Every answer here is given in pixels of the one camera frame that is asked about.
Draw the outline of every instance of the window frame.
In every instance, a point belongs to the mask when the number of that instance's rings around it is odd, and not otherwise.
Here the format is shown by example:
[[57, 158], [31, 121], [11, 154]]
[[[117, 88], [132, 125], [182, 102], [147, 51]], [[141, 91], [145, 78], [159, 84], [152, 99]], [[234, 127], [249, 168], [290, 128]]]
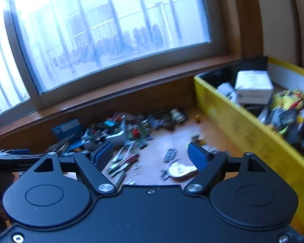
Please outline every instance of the window frame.
[[7, 9], [4, 10], [3, 16], [8, 40], [30, 99], [2, 113], [0, 115], [0, 127], [35, 110], [48, 107], [59, 101], [106, 84], [167, 66], [222, 55], [224, 53], [223, 30], [218, 2], [217, 0], [203, 0], [211, 35], [210, 43], [170, 49], [162, 53], [146, 55], [128, 62], [115, 64], [39, 94], [35, 86], [38, 82], [33, 81], [32, 78], [34, 76], [30, 74], [31, 69], [27, 68], [28, 65], [31, 66], [31, 63], [28, 54], [26, 54], [24, 41], [22, 39], [18, 40], [18, 36], [21, 36], [21, 30], [17, 20], [14, 0], [5, 0], [5, 2]]

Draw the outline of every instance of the window pane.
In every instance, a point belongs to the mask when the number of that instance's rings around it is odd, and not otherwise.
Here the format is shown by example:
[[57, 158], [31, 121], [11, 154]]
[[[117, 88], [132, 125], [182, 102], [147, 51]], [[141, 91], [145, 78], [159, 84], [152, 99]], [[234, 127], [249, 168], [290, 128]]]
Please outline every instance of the window pane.
[[203, 0], [15, 0], [43, 93], [136, 58], [211, 41]]
[[0, 0], [0, 114], [29, 98], [9, 45]]

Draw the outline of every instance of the yellow box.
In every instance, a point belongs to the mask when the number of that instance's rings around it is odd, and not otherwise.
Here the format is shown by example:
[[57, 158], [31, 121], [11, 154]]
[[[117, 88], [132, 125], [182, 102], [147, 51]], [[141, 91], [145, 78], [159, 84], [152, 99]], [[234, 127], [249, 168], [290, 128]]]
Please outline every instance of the yellow box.
[[[268, 58], [268, 73], [282, 73], [304, 78], [304, 69], [295, 65]], [[304, 235], [304, 157], [289, 143], [246, 109], [230, 102], [216, 91], [200, 75], [194, 77], [196, 98], [199, 108], [233, 141], [242, 151], [253, 152], [278, 173], [297, 193], [299, 205], [292, 226]]]

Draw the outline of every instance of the triangular cutout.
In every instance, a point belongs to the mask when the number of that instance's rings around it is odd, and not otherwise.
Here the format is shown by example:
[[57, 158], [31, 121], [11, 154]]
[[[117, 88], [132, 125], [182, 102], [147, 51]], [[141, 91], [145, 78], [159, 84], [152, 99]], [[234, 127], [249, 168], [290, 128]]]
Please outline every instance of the triangular cutout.
[[267, 170], [261, 166], [261, 164], [254, 158], [249, 158], [248, 165], [249, 172], [262, 172], [265, 173]]
[[53, 172], [54, 167], [53, 167], [53, 159], [52, 158], [47, 158], [44, 162], [41, 163], [40, 166], [38, 166], [35, 169], [35, 173], [43, 173], [43, 172]]

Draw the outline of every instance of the window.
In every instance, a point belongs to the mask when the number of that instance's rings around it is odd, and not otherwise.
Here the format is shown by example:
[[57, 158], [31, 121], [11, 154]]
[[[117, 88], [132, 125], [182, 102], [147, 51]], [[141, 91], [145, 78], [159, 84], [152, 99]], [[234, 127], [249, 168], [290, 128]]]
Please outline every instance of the window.
[[0, 112], [222, 53], [215, 0], [4, 1]]

